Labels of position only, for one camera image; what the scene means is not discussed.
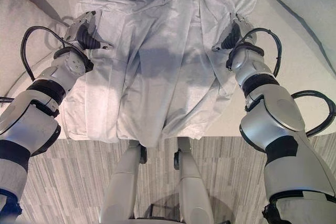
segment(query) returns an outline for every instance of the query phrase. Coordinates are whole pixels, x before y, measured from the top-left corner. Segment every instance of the white sheet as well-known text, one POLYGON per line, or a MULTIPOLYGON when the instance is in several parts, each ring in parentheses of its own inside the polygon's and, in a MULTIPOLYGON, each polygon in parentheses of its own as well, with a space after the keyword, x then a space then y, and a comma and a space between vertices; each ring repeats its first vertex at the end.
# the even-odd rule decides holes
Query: white sheet
POLYGON ((103 10, 97 31, 115 48, 90 53, 94 71, 76 83, 63 107, 68 135, 105 142, 136 139, 146 147, 174 136, 201 138, 235 87, 225 68, 227 55, 211 47, 229 13, 247 16, 255 3, 82 0, 77 15, 103 10), (78 122, 79 117, 85 120, 78 122))

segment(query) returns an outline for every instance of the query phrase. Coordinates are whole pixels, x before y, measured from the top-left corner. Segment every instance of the gray carpet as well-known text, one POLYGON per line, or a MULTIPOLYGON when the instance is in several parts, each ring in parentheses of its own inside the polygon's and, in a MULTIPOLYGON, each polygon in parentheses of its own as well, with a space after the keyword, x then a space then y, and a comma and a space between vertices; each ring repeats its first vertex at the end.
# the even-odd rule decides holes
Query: gray carpet
MULTIPOLYGON (((315 149, 336 175, 336 133, 311 138, 315 149)), ((98 223, 100 206, 113 169, 126 142, 58 140, 47 153, 29 161, 28 182, 19 220, 29 223, 98 223)), ((176 139, 148 150, 140 166, 135 216, 154 204, 153 215, 175 219, 178 171, 173 168, 176 139)), ((241 137, 204 137, 192 141, 193 156, 208 189, 215 223, 267 223, 263 168, 266 157, 241 137)))

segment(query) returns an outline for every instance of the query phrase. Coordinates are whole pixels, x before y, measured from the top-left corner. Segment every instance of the black cable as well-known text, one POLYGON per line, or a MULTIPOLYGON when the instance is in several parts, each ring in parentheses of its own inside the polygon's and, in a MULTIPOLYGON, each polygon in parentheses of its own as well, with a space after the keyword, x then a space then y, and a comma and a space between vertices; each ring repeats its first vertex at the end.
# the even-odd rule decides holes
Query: black cable
POLYGON ((329 99, 325 94, 322 94, 321 92, 315 91, 315 90, 303 90, 297 93, 292 94, 293 99, 299 98, 299 97, 318 97, 321 99, 324 99, 329 107, 329 115, 327 118, 318 126, 315 128, 309 130, 306 132, 307 137, 314 136, 321 131, 325 130, 335 119, 336 116, 336 105, 335 103, 329 99))
POLYGON ((21 48, 20 48, 20 55, 21 55, 21 60, 22 60, 22 63, 27 71, 27 73, 29 74, 30 78, 32 81, 35 80, 35 77, 34 77, 34 74, 28 64, 28 61, 27 61, 27 57, 26 57, 26 45, 27 45, 27 40, 29 38, 29 36, 32 34, 33 31, 35 30, 45 30, 45 31, 48 31, 49 33, 51 33, 55 38, 57 38, 63 45, 63 47, 65 47, 65 44, 64 44, 64 40, 59 37, 54 31, 52 31, 51 29, 47 28, 47 27, 44 27, 44 26, 32 26, 32 27, 29 27, 25 34, 23 35, 23 38, 22 38, 22 42, 21 42, 21 48))
POLYGON ((0 103, 11 103, 14 100, 14 98, 10 97, 0 97, 0 103))
POLYGON ((277 49, 278 49, 277 63, 276 63, 276 65, 275 65, 274 72, 273 72, 273 75, 276 77, 276 76, 278 75, 278 73, 279 73, 280 65, 281 65, 282 45, 281 45, 281 41, 280 41, 279 37, 278 37, 275 33, 273 33, 271 30, 266 29, 266 28, 262 28, 262 27, 254 28, 254 29, 252 29, 251 31, 249 31, 249 32, 248 32, 248 33, 247 33, 247 34, 240 40, 240 42, 238 42, 238 43, 236 44, 235 48, 237 47, 237 45, 239 45, 240 43, 244 42, 245 39, 246 39, 247 37, 249 37, 251 34, 254 34, 254 33, 258 32, 258 31, 264 31, 264 32, 268 33, 269 35, 271 35, 272 38, 274 39, 276 45, 277 45, 277 49))

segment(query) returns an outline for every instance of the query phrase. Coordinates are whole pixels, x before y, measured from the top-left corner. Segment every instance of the gray pillow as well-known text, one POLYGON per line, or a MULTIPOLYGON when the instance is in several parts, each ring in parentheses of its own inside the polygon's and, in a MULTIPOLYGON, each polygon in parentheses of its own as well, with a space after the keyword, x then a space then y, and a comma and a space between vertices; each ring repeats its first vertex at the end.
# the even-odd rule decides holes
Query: gray pillow
POLYGON ((329 65, 336 71, 336 0, 281 0, 302 17, 321 42, 329 65))

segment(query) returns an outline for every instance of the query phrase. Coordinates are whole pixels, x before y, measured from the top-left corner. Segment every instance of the silver robot arm segment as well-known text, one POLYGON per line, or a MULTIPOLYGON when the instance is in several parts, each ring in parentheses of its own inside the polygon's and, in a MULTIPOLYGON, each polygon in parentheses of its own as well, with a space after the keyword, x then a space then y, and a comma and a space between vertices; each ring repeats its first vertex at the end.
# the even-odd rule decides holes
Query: silver robot arm segment
POLYGON ((263 211, 269 223, 335 223, 336 180, 311 146, 301 113, 264 63, 264 52, 244 42, 230 54, 228 68, 246 98, 240 124, 245 141, 267 154, 263 211))
POLYGON ((68 39, 63 41, 68 47, 55 52, 51 66, 0 116, 1 223, 13 223, 21 214, 19 201, 26 184, 28 160, 45 152, 58 138, 61 130, 55 120, 58 106, 77 79, 93 69, 83 50, 111 47, 88 33, 88 24, 95 14, 88 12, 74 21, 68 29, 68 39))

